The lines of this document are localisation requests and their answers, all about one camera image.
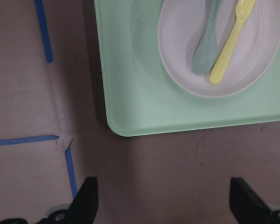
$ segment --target yellow handle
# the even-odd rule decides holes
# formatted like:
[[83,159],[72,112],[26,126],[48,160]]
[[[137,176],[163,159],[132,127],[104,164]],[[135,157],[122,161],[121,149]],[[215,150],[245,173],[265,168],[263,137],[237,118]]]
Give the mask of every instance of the yellow handle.
[[241,20],[236,20],[232,31],[230,32],[229,37],[210,73],[209,81],[211,84],[217,85],[222,81],[231,59],[234,47],[238,41],[238,36],[242,30],[243,24],[244,23]]

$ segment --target spoon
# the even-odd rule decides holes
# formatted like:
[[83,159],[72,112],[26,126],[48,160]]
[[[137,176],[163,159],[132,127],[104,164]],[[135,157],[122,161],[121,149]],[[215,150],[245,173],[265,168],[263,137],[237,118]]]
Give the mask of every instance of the spoon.
[[222,0],[212,0],[203,36],[194,54],[192,70],[198,75],[207,74],[217,57],[217,16]]
[[255,1],[256,0],[238,0],[238,4],[235,9],[236,21],[210,73],[209,81],[211,84],[217,85],[222,81],[222,78],[231,59],[234,47],[238,41],[238,36],[243,28],[245,21],[251,14]]

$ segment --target tray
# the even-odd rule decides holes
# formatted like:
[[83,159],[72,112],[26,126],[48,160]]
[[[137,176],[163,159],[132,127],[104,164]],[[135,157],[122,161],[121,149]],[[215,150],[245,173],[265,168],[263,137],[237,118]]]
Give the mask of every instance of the tray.
[[161,63],[163,0],[95,0],[106,115],[118,135],[136,136],[280,120],[280,48],[253,86],[228,98],[194,96]]

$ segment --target teal handle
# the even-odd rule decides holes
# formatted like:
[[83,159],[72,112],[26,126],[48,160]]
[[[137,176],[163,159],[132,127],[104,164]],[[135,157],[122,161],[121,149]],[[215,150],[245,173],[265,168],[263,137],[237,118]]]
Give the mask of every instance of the teal handle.
[[192,71],[198,75],[209,73],[217,58],[217,16],[222,0],[212,0],[203,36],[194,54]]

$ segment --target blue tape strip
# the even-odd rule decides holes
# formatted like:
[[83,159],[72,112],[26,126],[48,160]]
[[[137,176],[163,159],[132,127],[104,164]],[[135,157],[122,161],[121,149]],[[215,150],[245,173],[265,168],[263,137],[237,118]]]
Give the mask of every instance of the blue tape strip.
[[46,59],[48,63],[51,63],[54,61],[54,58],[53,58],[50,37],[49,37],[49,32],[47,27],[47,21],[45,16],[45,10],[43,8],[42,0],[35,0],[35,7],[37,12],[39,27],[41,30],[42,43],[43,43]]
[[22,144],[22,143],[29,143],[29,142],[36,142],[36,141],[57,140],[57,139],[59,139],[59,136],[55,136],[55,135],[42,135],[42,136],[25,137],[25,138],[17,138],[17,139],[4,139],[4,140],[0,140],[0,146],[15,145],[15,144]]
[[78,190],[77,190],[73,160],[71,157],[71,150],[70,150],[71,143],[65,151],[65,159],[66,159],[67,170],[69,172],[71,193],[73,195],[73,198],[75,198],[78,193]]

